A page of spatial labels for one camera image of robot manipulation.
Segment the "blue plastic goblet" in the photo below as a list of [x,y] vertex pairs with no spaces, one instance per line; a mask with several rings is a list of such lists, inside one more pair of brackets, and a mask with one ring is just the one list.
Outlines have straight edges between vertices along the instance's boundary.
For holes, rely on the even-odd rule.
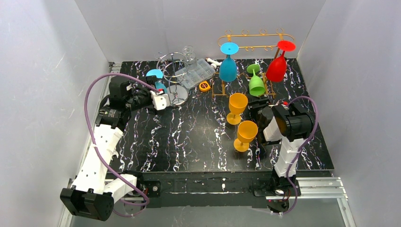
[[227,42],[221,45],[220,51],[227,57],[220,65],[219,78],[224,82],[232,82],[237,77],[237,64],[231,56],[239,51],[239,46],[233,42]]
[[160,90],[162,89],[164,93],[167,93],[167,89],[165,85],[163,84],[163,72],[159,69],[151,69],[146,73],[146,77],[151,77],[154,81],[154,86],[156,89]]

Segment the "green plastic goblet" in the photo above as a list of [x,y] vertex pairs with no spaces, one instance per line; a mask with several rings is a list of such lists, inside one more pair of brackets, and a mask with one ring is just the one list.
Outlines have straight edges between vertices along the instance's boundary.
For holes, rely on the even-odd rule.
[[261,96],[265,93],[264,81],[256,75],[260,69],[258,64],[251,64],[246,69],[248,73],[253,75],[249,81],[249,93],[252,96]]

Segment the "gold wire glass rack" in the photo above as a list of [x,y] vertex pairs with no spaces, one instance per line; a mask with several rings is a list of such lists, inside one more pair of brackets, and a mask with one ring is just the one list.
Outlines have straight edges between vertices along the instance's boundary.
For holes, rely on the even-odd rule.
[[[248,30],[242,30],[239,35],[233,34],[231,30],[225,31],[225,34],[217,40],[217,44],[221,47],[224,43],[233,42],[239,46],[239,51],[231,56],[237,64],[237,77],[232,82],[224,82],[219,78],[219,68],[211,79],[210,92],[212,98],[217,96],[229,97],[227,86],[236,82],[241,76],[245,76],[247,81],[250,81],[253,75],[239,66],[243,59],[256,59],[257,64],[260,65],[262,59],[268,58],[271,63],[275,58],[279,57],[282,54],[282,50],[278,48],[278,42],[281,40],[291,41],[296,44],[296,39],[286,34],[282,28],[276,29],[276,32],[272,34],[269,34],[266,29],[261,29],[257,34],[250,34]],[[266,67],[266,70],[260,67],[260,71],[256,73],[264,81],[265,86],[265,93],[259,97],[269,96],[275,98],[277,95],[273,88],[275,82],[268,80],[266,77],[268,67]]]

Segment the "chrome spiral glass rack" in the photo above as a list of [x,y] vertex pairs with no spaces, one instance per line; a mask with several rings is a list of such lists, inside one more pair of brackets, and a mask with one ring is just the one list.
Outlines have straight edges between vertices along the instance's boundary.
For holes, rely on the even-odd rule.
[[189,74],[189,60],[180,52],[162,54],[156,68],[162,71],[162,78],[168,82],[167,94],[172,108],[184,105],[189,97],[189,90],[180,84]]

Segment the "red plastic goblet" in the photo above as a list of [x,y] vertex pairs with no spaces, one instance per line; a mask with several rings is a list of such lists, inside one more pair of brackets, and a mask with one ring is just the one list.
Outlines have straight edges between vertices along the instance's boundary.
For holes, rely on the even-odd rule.
[[272,82],[281,82],[284,79],[287,70],[285,52],[295,50],[296,45],[291,41],[281,40],[278,42],[278,48],[282,50],[282,54],[271,62],[266,72],[267,79]]

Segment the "clear glass wine glass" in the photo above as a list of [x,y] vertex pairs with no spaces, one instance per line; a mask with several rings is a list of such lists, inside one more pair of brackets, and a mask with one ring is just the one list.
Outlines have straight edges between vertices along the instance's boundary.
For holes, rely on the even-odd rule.
[[182,54],[186,57],[188,71],[195,70],[197,68],[197,59],[194,52],[194,48],[191,45],[187,45],[182,49]]

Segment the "blue plastic goblet back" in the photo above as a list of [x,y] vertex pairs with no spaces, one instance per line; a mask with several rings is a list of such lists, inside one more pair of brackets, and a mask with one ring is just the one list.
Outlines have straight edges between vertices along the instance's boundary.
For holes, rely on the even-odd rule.
[[239,51],[239,46],[233,42],[227,42],[221,45],[220,51],[227,57],[220,65],[219,78],[224,82],[232,82],[237,77],[237,64],[231,56]]

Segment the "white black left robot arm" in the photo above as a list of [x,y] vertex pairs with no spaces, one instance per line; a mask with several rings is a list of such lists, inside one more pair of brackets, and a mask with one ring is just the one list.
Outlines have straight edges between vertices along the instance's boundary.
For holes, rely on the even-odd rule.
[[143,211],[149,197],[139,188],[138,174],[120,174],[110,167],[116,147],[134,111],[147,108],[156,114],[170,106],[167,93],[156,86],[156,76],[137,79],[121,73],[108,73],[109,94],[100,103],[92,124],[86,119],[91,144],[84,163],[71,187],[63,188],[60,199],[73,216],[106,221],[114,205],[125,195],[136,192]]

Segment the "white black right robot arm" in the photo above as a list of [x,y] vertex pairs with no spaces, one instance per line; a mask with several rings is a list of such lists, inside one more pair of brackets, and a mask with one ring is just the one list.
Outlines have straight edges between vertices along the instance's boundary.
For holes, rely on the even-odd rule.
[[258,126],[257,141],[264,145],[281,144],[270,184],[279,188],[295,183],[296,163],[302,147],[313,137],[317,121],[296,100],[271,105],[268,98],[250,101],[251,118]]

